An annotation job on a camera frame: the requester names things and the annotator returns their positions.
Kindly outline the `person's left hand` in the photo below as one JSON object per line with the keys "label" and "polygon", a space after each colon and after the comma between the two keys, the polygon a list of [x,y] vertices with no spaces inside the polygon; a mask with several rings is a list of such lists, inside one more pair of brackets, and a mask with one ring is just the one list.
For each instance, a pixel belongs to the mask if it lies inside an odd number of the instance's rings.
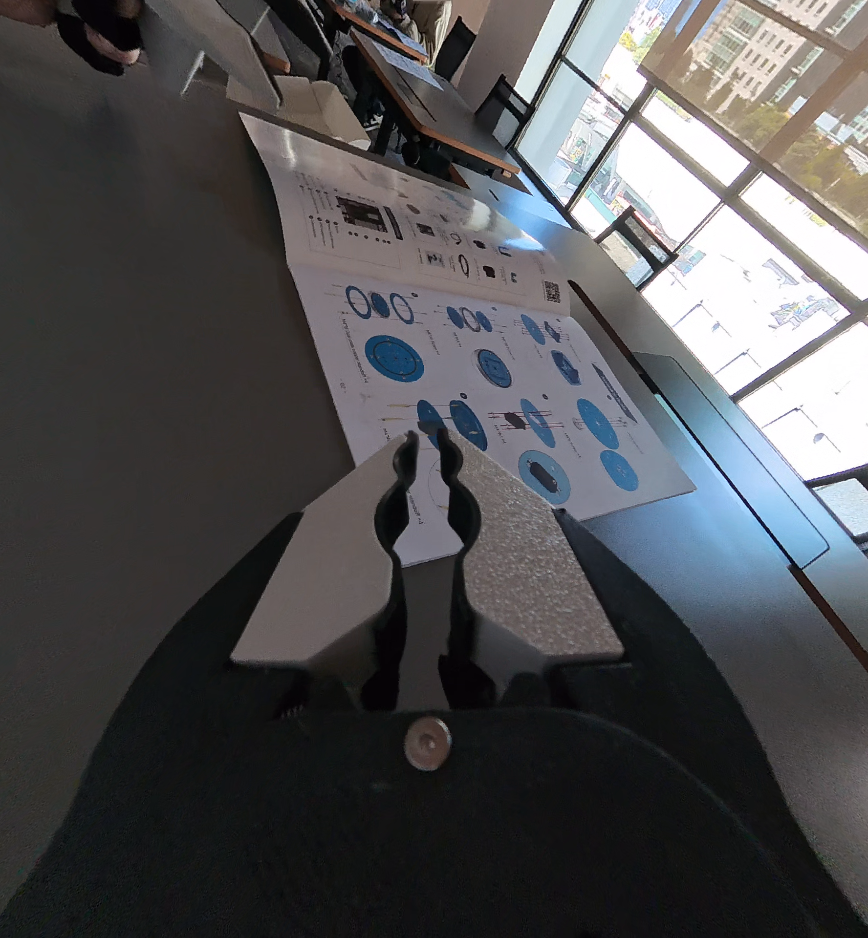
{"label": "person's left hand", "polygon": [[55,22],[61,39],[90,67],[123,75],[142,48],[141,1],[59,1]]}

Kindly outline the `dark desk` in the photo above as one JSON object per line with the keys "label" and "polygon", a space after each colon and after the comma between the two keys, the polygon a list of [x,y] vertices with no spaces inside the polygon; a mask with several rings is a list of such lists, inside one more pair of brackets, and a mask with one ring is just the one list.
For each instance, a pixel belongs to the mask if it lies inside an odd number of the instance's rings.
{"label": "dark desk", "polygon": [[[827,543],[803,589],[745,501],[577,302],[696,485],[590,528],[662,593],[753,722],[868,925],[868,561],[704,394]],[[272,187],[214,86],[88,69],[0,18],[0,913],[170,627],[352,466]]]}

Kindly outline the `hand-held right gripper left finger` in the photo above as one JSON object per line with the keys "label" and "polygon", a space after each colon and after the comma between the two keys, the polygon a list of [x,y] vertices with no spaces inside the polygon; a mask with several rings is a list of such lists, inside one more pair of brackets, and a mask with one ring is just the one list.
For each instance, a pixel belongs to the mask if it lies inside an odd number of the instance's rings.
{"label": "hand-held right gripper left finger", "polygon": [[333,677],[392,711],[407,636],[395,544],[410,521],[418,434],[390,441],[306,507],[231,660]]}

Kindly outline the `white cardboard box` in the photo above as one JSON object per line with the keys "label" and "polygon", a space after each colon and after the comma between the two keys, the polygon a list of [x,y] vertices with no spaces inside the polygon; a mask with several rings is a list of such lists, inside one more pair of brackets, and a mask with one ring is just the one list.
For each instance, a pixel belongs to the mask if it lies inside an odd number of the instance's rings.
{"label": "white cardboard box", "polygon": [[273,81],[280,97],[277,105],[260,100],[232,76],[228,79],[227,98],[350,147],[369,149],[369,135],[335,85],[297,76],[278,75]]}

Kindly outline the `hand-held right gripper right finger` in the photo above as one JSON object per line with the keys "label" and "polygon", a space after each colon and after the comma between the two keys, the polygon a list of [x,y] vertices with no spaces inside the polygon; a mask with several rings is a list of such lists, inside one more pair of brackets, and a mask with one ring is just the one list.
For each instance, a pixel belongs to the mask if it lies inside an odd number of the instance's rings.
{"label": "hand-held right gripper right finger", "polygon": [[438,665],[449,707],[493,706],[519,674],[619,661],[624,645],[550,504],[463,436],[437,439],[461,541]]}

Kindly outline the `large grid window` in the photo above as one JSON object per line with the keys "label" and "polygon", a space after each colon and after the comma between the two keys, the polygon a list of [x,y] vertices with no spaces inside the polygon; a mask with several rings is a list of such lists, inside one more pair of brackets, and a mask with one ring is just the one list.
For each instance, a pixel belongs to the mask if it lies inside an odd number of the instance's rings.
{"label": "large grid window", "polygon": [[868,463],[868,1],[551,2],[514,142],[803,481]]}

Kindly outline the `instruction manual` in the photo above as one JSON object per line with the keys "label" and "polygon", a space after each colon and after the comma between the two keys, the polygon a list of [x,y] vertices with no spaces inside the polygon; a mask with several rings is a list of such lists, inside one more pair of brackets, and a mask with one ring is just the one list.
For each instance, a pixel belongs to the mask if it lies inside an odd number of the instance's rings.
{"label": "instruction manual", "polygon": [[404,565],[460,548],[440,429],[581,522],[696,489],[571,316],[538,241],[474,198],[240,119],[354,461],[419,434]]}

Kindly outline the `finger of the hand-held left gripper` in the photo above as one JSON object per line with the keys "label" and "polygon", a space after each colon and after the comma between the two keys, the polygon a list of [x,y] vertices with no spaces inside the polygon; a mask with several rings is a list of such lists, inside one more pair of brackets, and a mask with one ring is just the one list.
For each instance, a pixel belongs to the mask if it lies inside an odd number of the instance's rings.
{"label": "finger of the hand-held left gripper", "polygon": [[268,8],[263,1],[146,1],[143,48],[150,72],[182,96],[207,57],[238,83],[251,107],[279,110],[279,91],[253,41]]}

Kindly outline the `black chair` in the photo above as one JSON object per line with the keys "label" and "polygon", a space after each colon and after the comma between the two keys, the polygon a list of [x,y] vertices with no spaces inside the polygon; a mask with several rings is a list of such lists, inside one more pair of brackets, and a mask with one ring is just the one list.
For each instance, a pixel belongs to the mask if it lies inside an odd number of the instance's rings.
{"label": "black chair", "polygon": [[531,120],[534,105],[515,90],[504,74],[475,111],[475,122],[505,149],[511,147]]}
{"label": "black chair", "polygon": [[470,53],[475,40],[475,31],[465,24],[463,17],[457,17],[434,61],[435,74],[451,81]]}

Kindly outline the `wooden-edged grey desk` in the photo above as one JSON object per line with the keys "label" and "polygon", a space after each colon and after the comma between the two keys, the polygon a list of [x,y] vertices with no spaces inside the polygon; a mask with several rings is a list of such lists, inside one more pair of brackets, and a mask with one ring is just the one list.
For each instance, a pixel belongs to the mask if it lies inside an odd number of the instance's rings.
{"label": "wooden-edged grey desk", "polygon": [[419,64],[428,64],[428,55],[424,47],[393,27],[381,14],[372,21],[366,21],[346,2],[320,1],[323,11],[325,32],[332,39],[336,33],[348,33],[352,29],[372,37],[387,48],[406,55]]}
{"label": "wooden-edged grey desk", "polygon": [[451,85],[435,87],[404,73],[364,34],[353,36],[353,46],[368,69],[369,93],[381,101],[383,110],[372,153],[383,156],[397,128],[416,148],[441,150],[471,169],[508,177],[521,171]]}

